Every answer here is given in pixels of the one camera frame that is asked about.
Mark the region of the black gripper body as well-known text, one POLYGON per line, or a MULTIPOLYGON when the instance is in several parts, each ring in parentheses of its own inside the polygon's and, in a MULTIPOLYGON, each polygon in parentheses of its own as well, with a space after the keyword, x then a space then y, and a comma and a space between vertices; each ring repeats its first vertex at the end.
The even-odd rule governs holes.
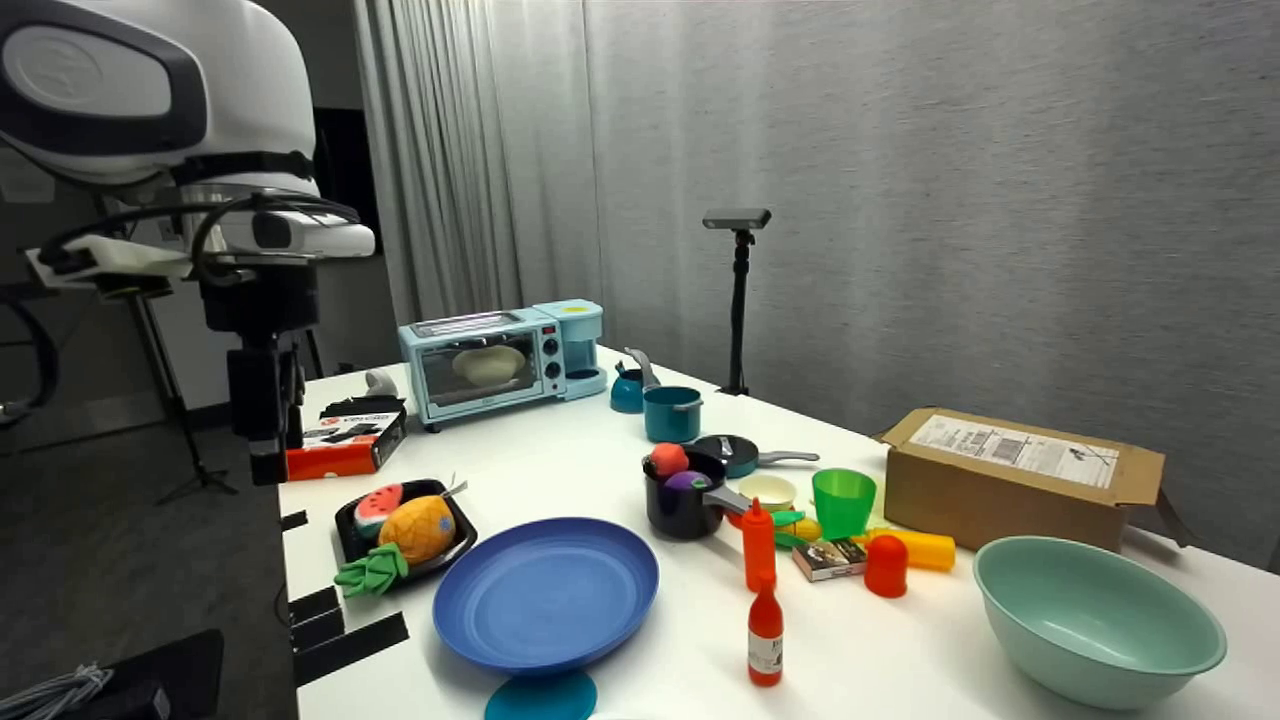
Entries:
POLYGON ((232 423, 255 454, 278 454, 294 409, 294 335, 316 322, 316 272, 309 262, 217 266, 199 282, 212 332, 232 332, 232 423))

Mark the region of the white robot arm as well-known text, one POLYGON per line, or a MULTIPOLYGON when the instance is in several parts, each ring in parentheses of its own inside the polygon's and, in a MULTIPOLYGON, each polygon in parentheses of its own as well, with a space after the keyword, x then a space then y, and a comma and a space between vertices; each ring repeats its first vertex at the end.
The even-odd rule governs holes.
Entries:
POLYGON ((294 445, 292 335, 316 266, 377 235, 316 182, 311 89, 258 0, 0 0, 0 141, 122 211, 29 250, 47 288, 193 278, 227 353, 235 433, 294 445))

